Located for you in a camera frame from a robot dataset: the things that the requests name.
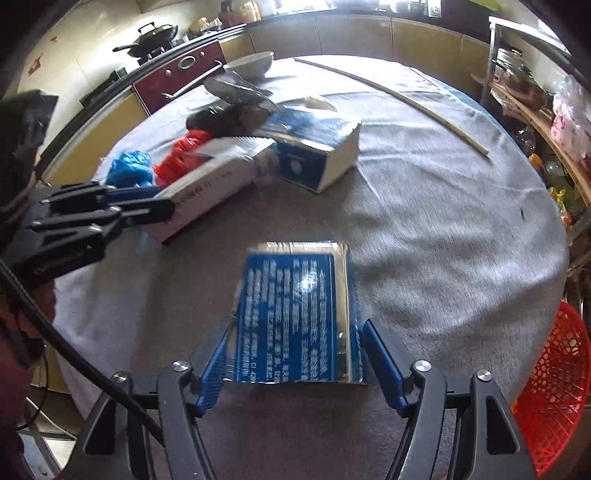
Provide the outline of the black wok on stove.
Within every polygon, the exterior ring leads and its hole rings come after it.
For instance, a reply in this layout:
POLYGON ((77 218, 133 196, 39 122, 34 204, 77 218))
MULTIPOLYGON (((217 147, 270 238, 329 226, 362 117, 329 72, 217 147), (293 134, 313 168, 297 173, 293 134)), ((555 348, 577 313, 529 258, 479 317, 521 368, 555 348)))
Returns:
POLYGON ((163 24, 156 27, 154 22, 150 22, 138 29, 139 36, 131 44, 117 46, 112 51, 126 51, 132 58, 143 58, 159 48, 169 50, 177 32, 177 25, 163 24))

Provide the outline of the blue plastic bag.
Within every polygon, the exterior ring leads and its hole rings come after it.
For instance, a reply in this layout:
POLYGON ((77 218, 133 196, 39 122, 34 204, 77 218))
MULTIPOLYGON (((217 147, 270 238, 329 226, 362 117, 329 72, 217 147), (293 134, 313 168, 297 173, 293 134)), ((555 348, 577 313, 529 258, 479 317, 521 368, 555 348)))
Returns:
POLYGON ((105 183, 117 188, 151 186, 153 172, 150 155, 143 151, 122 153, 111 163, 105 183))

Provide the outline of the black plastic bag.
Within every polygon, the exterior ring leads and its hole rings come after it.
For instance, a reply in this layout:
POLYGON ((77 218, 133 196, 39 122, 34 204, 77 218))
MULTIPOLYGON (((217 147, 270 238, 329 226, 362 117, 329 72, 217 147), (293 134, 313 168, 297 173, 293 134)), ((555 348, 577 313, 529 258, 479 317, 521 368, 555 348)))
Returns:
POLYGON ((249 136, 280 109, 271 92, 256 87, 235 72, 207 79, 205 90, 217 98, 186 118, 185 128, 202 130, 213 138, 249 136))

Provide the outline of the grey tablecloth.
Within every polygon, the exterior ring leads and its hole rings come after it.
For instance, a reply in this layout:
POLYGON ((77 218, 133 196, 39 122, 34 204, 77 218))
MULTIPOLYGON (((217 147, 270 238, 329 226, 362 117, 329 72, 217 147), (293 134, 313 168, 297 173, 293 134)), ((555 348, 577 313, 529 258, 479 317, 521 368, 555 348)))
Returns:
MULTIPOLYGON (((554 201, 492 119, 393 62, 375 75, 468 132, 480 155, 383 91, 294 60, 264 88, 328 97, 361 120, 356 166, 322 194, 273 179, 232 196, 168 246, 126 230, 105 259, 57 281, 55 326, 105 375, 161 372, 230 313, 247 249, 344 241, 363 319, 391 324, 446 373, 492 372, 513 403, 554 323, 568 264, 554 201)), ((384 479, 405 422, 376 385, 224 386, 200 423, 219 479, 384 479)))

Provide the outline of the red built-in oven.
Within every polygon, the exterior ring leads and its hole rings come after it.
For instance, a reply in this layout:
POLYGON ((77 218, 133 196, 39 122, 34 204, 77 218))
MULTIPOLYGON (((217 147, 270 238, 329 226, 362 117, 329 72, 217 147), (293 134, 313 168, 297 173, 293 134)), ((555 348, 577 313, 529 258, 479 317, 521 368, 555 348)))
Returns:
POLYGON ((205 74, 217 73, 225 63, 221 43, 214 41, 173 59, 133 84, 147 115, 151 115, 189 88, 205 74))

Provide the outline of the pink white plastic bag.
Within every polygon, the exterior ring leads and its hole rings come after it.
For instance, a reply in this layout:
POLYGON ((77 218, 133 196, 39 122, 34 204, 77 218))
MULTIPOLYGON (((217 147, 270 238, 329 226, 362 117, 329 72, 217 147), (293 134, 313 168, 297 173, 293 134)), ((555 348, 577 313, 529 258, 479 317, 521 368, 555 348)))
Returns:
POLYGON ((590 158, 590 93, 572 75, 558 84, 553 98, 552 139, 575 161, 590 158))

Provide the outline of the white ceramic bowl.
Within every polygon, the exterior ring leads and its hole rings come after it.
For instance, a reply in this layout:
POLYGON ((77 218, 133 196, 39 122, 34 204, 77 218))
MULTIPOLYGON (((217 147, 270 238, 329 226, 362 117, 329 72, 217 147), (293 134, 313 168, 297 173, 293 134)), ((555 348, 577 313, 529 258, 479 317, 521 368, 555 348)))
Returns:
POLYGON ((236 73, 246 81, 259 81, 270 70, 273 60, 273 51, 250 54, 228 62, 224 65, 224 71, 236 73))

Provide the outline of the red plastic basket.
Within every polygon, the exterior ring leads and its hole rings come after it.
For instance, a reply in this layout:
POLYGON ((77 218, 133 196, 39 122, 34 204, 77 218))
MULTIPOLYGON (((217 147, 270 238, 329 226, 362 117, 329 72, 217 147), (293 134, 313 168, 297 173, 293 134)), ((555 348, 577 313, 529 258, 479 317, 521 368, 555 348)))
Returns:
POLYGON ((562 302, 542 353, 512 407, 539 477, 572 440, 589 388, 588 333, 575 308, 562 302))

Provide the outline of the blue white tissue box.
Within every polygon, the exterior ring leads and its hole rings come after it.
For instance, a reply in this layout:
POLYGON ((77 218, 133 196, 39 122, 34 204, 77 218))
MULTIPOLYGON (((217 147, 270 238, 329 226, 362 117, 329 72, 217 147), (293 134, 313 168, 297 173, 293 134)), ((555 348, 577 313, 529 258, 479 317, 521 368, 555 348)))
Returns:
POLYGON ((280 177, 322 193, 358 159, 360 122, 329 110, 281 108, 254 134, 276 143, 280 177))

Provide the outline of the red plastic bag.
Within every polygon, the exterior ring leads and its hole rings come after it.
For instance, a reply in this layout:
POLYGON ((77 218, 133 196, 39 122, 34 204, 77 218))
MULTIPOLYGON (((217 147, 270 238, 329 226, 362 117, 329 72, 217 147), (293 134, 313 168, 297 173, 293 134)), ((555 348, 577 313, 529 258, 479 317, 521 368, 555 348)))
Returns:
POLYGON ((153 165, 155 183, 165 189, 181 177, 200 167, 206 158, 197 154, 197 149, 213 139, 205 130, 188 130, 177 139, 170 153, 158 164, 153 165))

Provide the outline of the metal storage shelf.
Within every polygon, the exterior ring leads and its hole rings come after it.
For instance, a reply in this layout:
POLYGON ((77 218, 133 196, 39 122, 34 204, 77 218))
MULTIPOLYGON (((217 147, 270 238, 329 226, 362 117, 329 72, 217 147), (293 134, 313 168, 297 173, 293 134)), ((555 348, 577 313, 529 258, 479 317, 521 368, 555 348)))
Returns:
POLYGON ((554 120, 554 94, 537 82, 522 54, 501 44, 508 35, 515 36, 540 54, 548 57, 567 75, 589 92, 585 78, 575 65, 572 55, 558 39, 533 27, 500 17, 489 18, 490 43, 485 77, 482 80, 480 105, 487 107, 496 95, 516 109, 518 116, 532 126, 550 146, 574 181, 575 188, 586 206, 590 205, 590 158, 579 162, 572 159, 551 137, 554 120))

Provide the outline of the blue foil snack packet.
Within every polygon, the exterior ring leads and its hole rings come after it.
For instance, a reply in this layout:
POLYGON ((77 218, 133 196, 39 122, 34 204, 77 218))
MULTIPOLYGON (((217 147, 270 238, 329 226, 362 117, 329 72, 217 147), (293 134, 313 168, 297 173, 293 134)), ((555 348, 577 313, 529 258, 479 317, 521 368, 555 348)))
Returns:
POLYGON ((266 242, 249 249, 233 381, 361 383, 359 330, 348 244, 266 242))

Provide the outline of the long white carton box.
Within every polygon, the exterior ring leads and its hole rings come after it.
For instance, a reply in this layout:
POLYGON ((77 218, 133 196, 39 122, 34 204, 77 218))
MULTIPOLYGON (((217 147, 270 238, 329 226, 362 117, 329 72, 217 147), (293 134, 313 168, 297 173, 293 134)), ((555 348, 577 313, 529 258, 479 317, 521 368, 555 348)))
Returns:
POLYGON ((213 139, 189 156, 202 157, 204 163, 156 195, 174 203, 172 216, 143 227, 160 243, 243 188, 270 180, 279 166, 276 141, 263 137, 213 139))

